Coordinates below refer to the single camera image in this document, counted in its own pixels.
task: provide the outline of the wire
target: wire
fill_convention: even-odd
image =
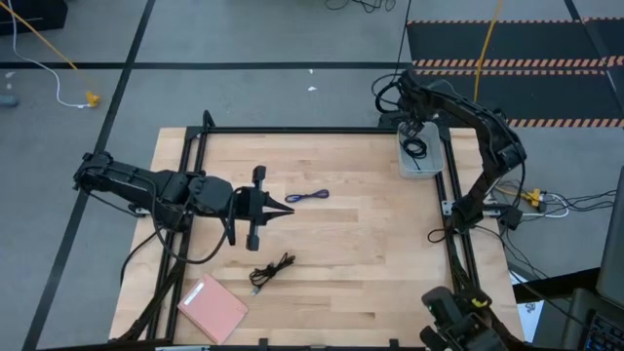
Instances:
[[[537,216],[537,217],[546,217],[546,218],[563,218],[566,217],[567,215],[569,215],[569,208],[566,205],[566,201],[564,201],[564,199],[557,195],[557,194],[545,194],[544,196],[550,196],[554,199],[556,199],[557,201],[559,201],[562,204],[562,207],[560,209],[556,209],[550,213],[547,214],[523,214],[523,216]],[[565,210],[565,213],[563,214],[551,214],[557,211],[561,211],[561,210]]]
[[[401,45],[399,46],[399,54],[397,55],[397,64],[394,67],[395,77],[399,72],[399,65],[401,64],[401,54],[403,53],[403,43],[406,40],[406,32],[408,31],[408,20],[410,19],[411,0],[408,1],[408,8],[406,9],[406,18],[403,20],[403,34],[401,34]]]
[[[383,101],[385,103],[389,103],[391,105],[395,105],[397,106],[397,103],[394,101],[390,101],[387,100],[385,98],[383,98],[382,96],[393,87],[393,83],[396,77],[401,76],[401,74],[399,74],[399,66],[401,65],[401,54],[403,53],[403,45],[405,43],[405,39],[406,39],[406,33],[408,31],[408,19],[410,18],[410,8],[411,8],[411,0],[408,1],[408,8],[406,9],[406,17],[405,20],[403,21],[403,33],[401,34],[401,45],[399,46],[399,54],[397,55],[397,63],[394,66],[394,73],[392,74],[384,74],[381,77],[375,79],[372,84],[370,85],[370,92],[372,93],[372,95],[375,97],[375,106],[377,107],[377,110],[379,112],[383,112],[383,113],[388,113],[388,112],[396,112],[397,110],[386,110],[384,108],[381,108],[381,104],[380,101]],[[386,85],[380,92],[379,94],[375,92],[375,86],[376,84],[385,78],[388,77],[392,77],[392,80],[390,81],[390,83],[388,85]]]
[[[112,204],[112,203],[110,203],[110,202],[108,202],[108,201],[106,201],[106,200],[104,200],[104,199],[100,198],[98,195],[94,195],[94,194],[92,194],[91,192],[88,192],[88,193],[87,193],[87,195],[91,196],[92,198],[94,198],[94,199],[96,199],[96,200],[98,200],[98,201],[102,202],[103,204],[108,205],[108,206],[110,206],[111,208],[113,208],[113,209],[115,209],[115,210],[117,210],[117,211],[119,211],[119,212],[122,212],[122,213],[124,213],[124,214],[126,214],[126,215],[131,215],[131,216],[133,216],[134,218],[141,218],[141,215],[138,215],[138,214],[133,214],[132,212],[130,212],[130,211],[128,211],[128,210],[124,210],[124,209],[120,208],[119,206],[114,205],[114,204]]]
[[[440,83],[445,83],[448,85],[453,94],[455,94],[458,98],[461,98],[461,95],[457,92],[455,87],[446,79],[438,79],[435,82],[431,83],[427,88],[433,89],[436,86],[440,85]]]
[[[121,273],[119,276],[120,286],[124,283],[124,274],[126,272],[126,266],[128,266],[128,263],[130,262],[130,259],[137,253],[137,251],[140,248],[142,248],[143,246],[145,246],[145,244],[149,243],[152,239],[154,239],[155,236],[156,236],[156,232],[153,232],[150,236],[148,236],[142,242],[140,242],[132,251],[130,251],[130,253],[128,253],[128,256],[124,260],[124,264],[121,265]]]
[[[364,8],[364,11],[367,14],[372,14],[375,10],[377,9],[381,9],[381,4],[383,3],[383,0],[374,0],[374,2],[368,3],[364,0],[345,0],[344,3],[336,6],[336,7],[332,7],[330,6],[330,2],[332,0],[325,0],[325,7],[328,8],[329,10],[332,11],[337,11],[337,10],[342,10],[345,7],[347,7],[347,5],[349,5],[350,2],[356,3],[356,4],[360,4],[362,5],[362,8]],[[384,5],[384,9],[387,12],[392,11],[392,9],[394,9],[394,7],[397,5],[397,0],[386,0],[385,5]]]
[[[597,204],[593,204],[587,207],[580,207],[577,206],[577,204],[582,203],[582,202],[586,202],[586,201],[591,201],[591,200],[596,200],[596,199],[600,199],[604,196],[614,196],[615,195],[615,190],[609,190],[607,192],[601,193],[601,194],[597,194],[597,195],[588,195],[588,196],[581,196],[581,197],[576,197],[576,198],[570,198],[574,201],[569,201],[570,199],[567,199],[566,197],[564,197],[563,195],[560,194],[555,194],[555,193],[550,193],[551,195],[555,195],[555,196],[560,196],[564,202],[565,205],[562,206],[561,208],[558,208],[556,210],[550,211],[545,213],[545,215],[549,215],[552,214],[554,212],[566,209],[566,210],[570,210],[570,211],[574,211],[574,212],[581,212],[581,213],[585,213],[585,212],[590,212],[590,211],[594,211],[594,210],[600,210],[600,209],[608,209],[608,208],[612,208],[613,207],[613,202],[612,201],[601,201]],[[537,218],[530,218],[530,219],[523,219],[522,222],[526,222],[526,221],[532,221],[532,220],[537,220],[540,219],[540,217]]]
[[[16,56],[20,59],[23,59],[25,61],[38,65],[39,67],[47,70],[48,72],[52,73],[55,76],[55,78],[57,79],[57,101],[60,104],[67,106],[67,107],[76,107],[76,108],[91,107],[91,105],[88,103],[87,104],[73,104],[73,103],[67,103],[61,100],[60,99],[60,79],[57,73],[54,72],[53,69],[48,68],[43,63],[37,62],[36,60],[31,59],[31,58],[25,58],[22,55],[20,55],[20,53],[18,52],[18,23],[16,22],[16,18],[19,19],[19,21],[22,22],[24,25],[26,25],[28,29],[30,29],[35,35],[37,35],[37,37],[41,39],[46,45],[48,45],[48,47],[50,47],[57,55],[59,55],[67,63],[69,63],[69,65],[73,69],[78,70],[78,68],[69,60],[69,58],[66,58],[63,54],[61,54],[52,44],[50,44],[50,42],[48,42],[41,34],[39,34],[27,21],[22,19],[18,14],[16,14],[13,11],[13,4],[11,3],[11,0],[8,0],[8,4],[9,4],[9,7],[7,8],[7,6],[2,1],[0,1],[0,5],[11,14],[11,19],[13,20],[13,52],[16,54]]]
[[[532,288],[530,285],[528,285],[527,283],[524,283],[523,281],[520,280],[520,277],[518,277],[518,275],[516,275],[516,273],[514,273],[511,269],[509,270],[509,273],[511,275],[514,276],[514,278],[516,278],[516,280],[519,282],[520,285],[522,285],[523,287],[525,287],[525,289],[527,289],[528,291],[530,291],[532,294],[534,294],[535,296],[541,298],[542,300],[546,301],[548,304],[550,304],[551,306],[555,307],[556,310],[558,310],[559,312],[561,312],[562,314],[564,314],[566,317],[570,318],[570,320],[578,323],[579,326],[581,326],[581,328],[583,328],[586,331],[590,331],[591,327],[589,327],[588,325],[586,325],[583,321],[579,320],[578,318],[572,316],[571,314],[567,313],[563,308],[559,307],[558,305],[555,304],[555,302],[553,302],[550,298],[544,296],[543,294],[537,292],[534,288]]]
[[[420,171],[420,166],[416,160],[422,160],[427,157],[427,144],[419,137],[412,137],[400,142],[403,151],[411,157],[412,161]]]
[[[154,189],[154,192],[152,193],[152,221],[154,223],[154,228],[156,229],[156,236],[158,237],[158,240],[160,241],[161,245],[163,246],[163,249],[165,249],[167,254],[175,258],[176,260],[179,260],[185,263],[190,263],[190,264],[204,264],[208,262],[209,260],[213,259],[216,253],[218,253],[218,251],[221,249],[221,246],[223,245],[223,242],[225,241],[227,234],[231,232],[231,230],[233,230],[232,216],[234,213],[234,202],[235,202],[234,195],[237,193],[238,190],[240,190],[240,188],[234,190],[232,194],[230,195],[230,198],[228,200],[229,209],[227,213],[227,221],[225,219],[221,219],[221,223],[223,224],[224,230],[223,230],[223,234],[221,235],[221,238],[216,243],[216,246],[214,247],[213,251],[202,259],[190,259],[187,257],[181,257],[177,253],[174,253],[174,251],[165,242],[165,239],[163,238],[163,235],[160,232],[163,228],[158,226],[158,223],[156,222],[156,218],[154,217],[154,214],[156,214],[156,184],[148,178],[144,178],[144,180],[151,182],[152,188]],[[179,223],[183,217],[184,217],[184,212],[182,212],[177,222]]]
[[[488,50],[489,38],[491,37],[491,33],[494,30],[494,26],[496,25],[496,21],[498,20],[498,15],[500,14],[500,10],[503,7],[503,0],[498,0],[496,3],[496,11],[494,12],[494,18],[489,23],[489,29],[487,30],[486,42],[484,43],[483,48],[481,49],[481,56],[479,57],[479,61],[477,64],[477,77],[475,78],[475,96],[474,101],[477,101],[479,97],[479,79],[481,78],[481,69],[484,65],[484,58],[486,57],[486,51]]]
[[[428,241],[429,243],[431,243],[431,244],[438,244],[438,243],[441,243],[442,241],[444,241],[444,240],[446,239],[446,237],[447,237],[447,233],[445,233],[445,234],[442,236],[442,238],[440,238],[440,239],[431,239],[431,234],[436,233],[436,232],[441,232],[441,231],[442,231],[442,232],[444,232],[444,231],[445,231],[445,229],[444,229],[444,228],[440,228],[440,229],[434,229],[434,230],[430,231],[430,232],[427,234],[427,241]]]
[[[253,272],[250,274],[250,281],[255,287],[255,289],[253,289],[252,295],[257,295],[262,287],[264,287],[264,285],[268,283],[271,278],[275,277],[277,272],[292,265],[294,263],[294,259],[294,255],[289,256],[289,253],[284,253],[282,259],[280,259],[280,262],[277,265],[274,265],[273,262],[271,262],[267,264],[266,268],[264,269],[254,269]]]
[[[507,236],[507,238],[508,238],[508,242],[509,242],[511,245],[509,245],[509,246],[508,246],[508,245],[507,245],[507,243],[505,243],[505,241],[503,240],[503,236],[504,236],[505,234],[508,234],[508,232],[509,232],[509,228],[505,227],[505,228],[503,229],[503,231],[502,231],[500,234],[496,233],[495,231],[493,231],[493,230],[491,230],[491,229],[485,228],[485,227],[483,227],[483,226],[481,226],[481,225],[475,225],[475,228],[478,228],[478,229],[484,230],[484,231],[486,231],[486,233],[494,235],[494,236],[495,236],[498,240],[500,240],[500,244],[503,246],[503,248],[507,249],[507,250],[508,250],[508,252],[509,252],[509,253],[510,253],[510,254],[511,254],[511,255],[512,255],[512,256],[513,256],[513,257],[514,257],[514,258],[515,258],[518,262],[523,263],[523,264],[525,264],[526,266],[528,266],[528,267],[530,268],[531,272],[533,273],[533,275],[534,275],[535,277],[540,278],[540,277],[539,277],[539,274],[541,274],[544,278],[550,278],[550,277],[549,277],[546,273],[544,273],[543,271],[541,271],[541,270],[540,270],[540,269],[538,269],[538,268],[535,268],[535,266],[533,266],[533,265],[531,264],[531,262],[530,262],[530,260],[528,259],[528,257],[527,257],[527,256],[526,256],[526,255],[525,255],[525,254],[524,254],[524,253],[520,250],[520,249],[516,248],[516,246],[515,246],[515,245],[513,245],[513,243],[512,243],[511,241],[509,241],[509,236]],[[511,247],[513,247],[513,248],[514,248],[514,250],[515,250],[515,251],[516,251],[519,255],[521,255],[521,256],[523,257],[523,259],[519,259],[519,258],[516,256],[516,253],[514,253],[514,251],[512,251],[512,248],[511,248]]]
[[[330,197],[330,191],[328,189],[321,189],[319,191],[313,192],[312,194],[303,194],[303,195],[299,195],[299,194],[292,194],[292,195],[288,195],[284,201],[286,201],[289,204],[295,203],[295,202],[299,202],[303,199],[310,199],[310,198],[316,198],[316,199],[327,199]]]

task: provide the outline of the pink book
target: pink book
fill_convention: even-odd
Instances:
[[[177,306],[217,345],[247,314],[247,306],[209,274],[204,275]]]

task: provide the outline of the floor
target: floor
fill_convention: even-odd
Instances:
[[[67,0],[65,29],[45,35],[81,62],[124,62],[147,0]],[[137,62],[394,61],[407,2],[366,14],[356,5],[330,12],[322,0],[156,0]],[[495,0],[470,3],[415,0],[411,20],[486,20]],[[618,0],[574,1],[581,16],[624,16]],[[507,0],[502,19],[569,19],[563,0]],[[31,34],[20,52],[58,61]],[[404,51],[403,60],[409,60]],[[11,38],[0,37],[0,62],[16,60]],[[72,109],[56,103],[54,78],[41,70],[0,69],[0,90],[20,98],[0,110],[0,339],[20,349],[76,201],[72,175],[96,144],[119,69],[87,71],[103,103]],[[199,124],[208,108],[222,126],[374,126],[369,86],[386,70],[247,69],[134,70],[106,149],[117,159],[148,167],[158,130]],[[59,70],[62,98],[84,99],[80,75]],[[519,129],[528,186],[566,196],[614,188],[624,164],[621,129]],[[609,210],[537,220],[512,234],[547,274],[599,264]],[[104,342],[117,302],[121,262],[135,221],[89,201],[38,347]],[[546,311],[544,320],[560,318]],[[557,342],[541,328],[536,340]]]

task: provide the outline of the wooden table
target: wooden table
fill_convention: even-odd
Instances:
[[[461,187],[467,191],[481,172],[477,142],[469,130],[451,134]],[[177,169],[183,135],[184,129],[161,130],[153,171]],[[444,243],[426,240],[430,230],[442,226],[435,180],[399,177],[397,158],[396,136],[391,135],[209,135],[203,165],[209,175],[236,187],[249,184],[252,169],[264,165],[264,189],[279,201],[286,194],[321,188],[331,196],[293,204],[294,215],[261,227],[255,253],[245,249],[246,223],[237,223],[236,247],[225,245],[210,262],[186,266],[182,295],[210,273],[249,306],[226,344],[257,345],[268,337],[272,345],[387,346],[389,338],[398,338],[402,346],[422,345],[418,334],[433,319],[420,297],[451,283]],[[448,175],[445,179],[451,196]],[[497,230],[494,220],[480,224]],[[140,219],[133,246],[152,231],[151,219]],[[189,256],[205,256],[221,233],[219,220],[196,217]],[[472,233],[482,288],[499,318],[522,338],[501,244],[485,232]],[[161,252],[154,240],[128,265],[111,337],[123,333],[153,295]],[[250,272],[284,252],[296,255],[295,265],[251,296]],[[166,299],[159,335],[164,335],[169,308]],[[180,314],[175,343],[211,342]]]

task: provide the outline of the black floor stripe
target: black floor stripe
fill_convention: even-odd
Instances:
[[[620,27],[619,29],[616,28],[616,30],[624,30],[623,24],[624,20],[622,19],[588,20],[585,22],[587,37],[592,41],[596,52],[608,62],[608,73],[611,78],[611,94],[615,97],[622,113],[624,113],[624,94],[622,93],[624,80],[621,76],[622,67],[613,66],[613,63],[621,62],[621,57],[618,58],[616,55],[617,53],[624,52],[624,45],[621,44],[621,40],[613,39],[618,33],[611,33],[608,31],[613,30],[613,26]]]
[[[478,59],[488,23],[413,22],[408,26],[411,58]],[[583,23],[497,23],[488,59],[598,59]]]
[[[42,62],[52,69],[72,69],[65,62]],[[74,62],[81,69],[123,69],[124,62]],[[250,69],[394,69],[396,62],[135,62],[132,69],[250,70]],[[402,62],[399,68],[408,68]],[[41,69],[30,62],[0,62],[0,69]]]
[[[576,9],[576,5],[574,5],[574,1],[565,0],[565,6],[567,7],[567,11],[573,20],[581,20],[578,10]]]
[[[65,62],[41,62],[51,69],[73,69]],[[80,69],[124,69],[123,62],[73,62]],[[31,62],[0,62],[0,69],[41,69]]]
[[[474,92],[475,76],[421,75],[421,82],[446,79],[466,97]],[[446,85],[440,86],[447,91]],[[479,103],[502,108],[514,119],[622,118],[607,75],[484,75]]]
[[[147,27],[149,17],[151,16],[154,8],[154,3],[155,0],[147,0],[145,4],[143,14],[136,29],[135,39],[133,40],[130,51],[128,52],[128,57],[126,58],[126,63],[124,64],[124,70],[119,78],[119,83],[117,84],[117,88],[113,94],[110,106],[108,107],[108,112],[106,113],[106,118],[104,119],[104,123],[99,133],[99,138],[97,139],[95,148],[96,151],[103,150],[106,142],[108,141],[112,125],[115,121],[115,116],[117,115],[117,110],[119,109],[119,104],[126,90],[128,79],[130,78],[130,73],[132,71],[131,67],[137,58],[138,48],[140,47],[140,42],[143,39],[145,28]],[[28,329],[28,334],[26,335],[26,339],[21,348],[22,350],[30,351],[37,348],[41,332],[45,327],[50,308],[52,307],[55,295],[59,289],[62,272],[65,269],[65,265],[69,258],[69,253],[71,252],[71,247],[76,237],[76,233],[78,232],[80,220],[82,219],[82,214],[86,206],[87,196],[81,193],[78,195],[74,208],[71,212],[71,216],[60,242],[60,247],[58,248],[52,270],[48,276],[48,282],[46,283],[46,287],[41,294],[41,298],[39,299],[39,304],[37,305],[37,310],[35,311],[32,323]]]

